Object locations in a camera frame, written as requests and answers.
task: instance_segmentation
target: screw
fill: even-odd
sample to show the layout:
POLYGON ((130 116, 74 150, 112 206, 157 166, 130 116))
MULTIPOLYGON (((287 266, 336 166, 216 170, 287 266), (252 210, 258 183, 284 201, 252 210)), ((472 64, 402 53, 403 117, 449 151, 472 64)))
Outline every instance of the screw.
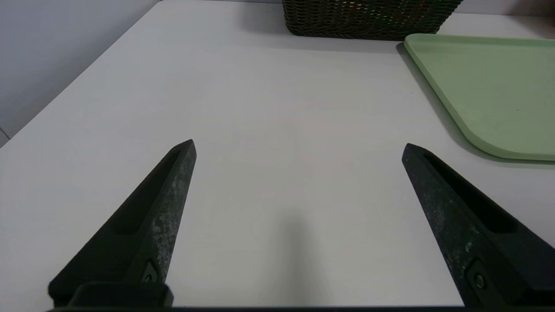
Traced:
POLYGON ((484 277, 480 275, 480 273, 474 275, 474 283, 476 283, 476 287, 480 289, 486 288, 486 280, 484 280, 484 277))

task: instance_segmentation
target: tray rim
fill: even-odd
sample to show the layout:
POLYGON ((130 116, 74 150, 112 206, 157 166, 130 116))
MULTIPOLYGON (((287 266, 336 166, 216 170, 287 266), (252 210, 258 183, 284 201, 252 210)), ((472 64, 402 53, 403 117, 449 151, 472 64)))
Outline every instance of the tray rim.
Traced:
POLYGON ((555 48, 555 39, 532 39, 532 38, 503 38, 503 37, 475 37, 475 36, 461 36, 461 35, 443 35, 443 34, 411 34, 405 38, 403 42, 403 46, 408 51, 411 59, 416 64, 416 67, 420 70, 423 76, 428 81, 428 84, 432 87, 433 91, 439 97, 440 101, 442 102, 443 106, 449 112, 449 115, 457 126, 460 128, 463 135, 466 139, 474 146, 479 148, 480 150, 484 151, 487 154, 494 155, 500 158, 506 159, 520 159, 520 160, 547 160, 547 161, 555 161, 555 153, 553 154, 546 154, 546 153, 531 153, 531 152, 522 152, 518 150, 509 150, 507 148, 498 147, 483 138, 479 135, 475 134, 472 129, 466 124, 466 122, 461 118, 457 110, 452 105, 451 101, 449 100, 448 96, 441 90, 438 83, 433 78, 430 71, 426 68, 422 60, 418 57, 417 52, 411 46, 412 44, 417 44, 422 41, 430 42, 430 43, 472 43, 472 44, 486 44, 486 45, 495 45, 495 44, 510 44, 514 45, 518 43, 520 46, 529 46, 533 44, 534 46, 541 46, 541 47, 552 47, 555 48))

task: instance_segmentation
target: table surface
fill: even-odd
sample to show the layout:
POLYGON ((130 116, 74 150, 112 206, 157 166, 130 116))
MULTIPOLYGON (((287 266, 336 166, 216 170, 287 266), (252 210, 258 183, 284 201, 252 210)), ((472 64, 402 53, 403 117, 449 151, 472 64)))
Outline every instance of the table surface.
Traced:
MULTIPOLYGON (((440 33, 553 37, 472 14, 440 33)), ((175 305, 461 305, 407 142, 555 244, 555 166, 471 146, 399 42, 295 37, 278 4, 165 0, 0 149, 2 310, 49 309, 48 282, 191 138, 175 305)))

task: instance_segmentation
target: light green tray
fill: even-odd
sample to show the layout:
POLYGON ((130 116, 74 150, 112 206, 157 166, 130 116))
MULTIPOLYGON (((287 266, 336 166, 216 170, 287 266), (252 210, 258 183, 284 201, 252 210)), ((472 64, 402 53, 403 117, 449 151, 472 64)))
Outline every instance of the light green tray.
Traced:
POLYGON ((555 160, 555 40, 412 34, 405 47, 477 148, 555 160))

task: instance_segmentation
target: dark woven basket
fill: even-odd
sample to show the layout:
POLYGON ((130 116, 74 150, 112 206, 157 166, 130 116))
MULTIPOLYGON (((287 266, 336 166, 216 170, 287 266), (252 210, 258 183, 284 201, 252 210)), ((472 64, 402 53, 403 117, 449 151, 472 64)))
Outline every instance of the dark woven basket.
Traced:
POLYGON ((404 40, 436 33, 462 0, 283 0, 297 36, 404 40))

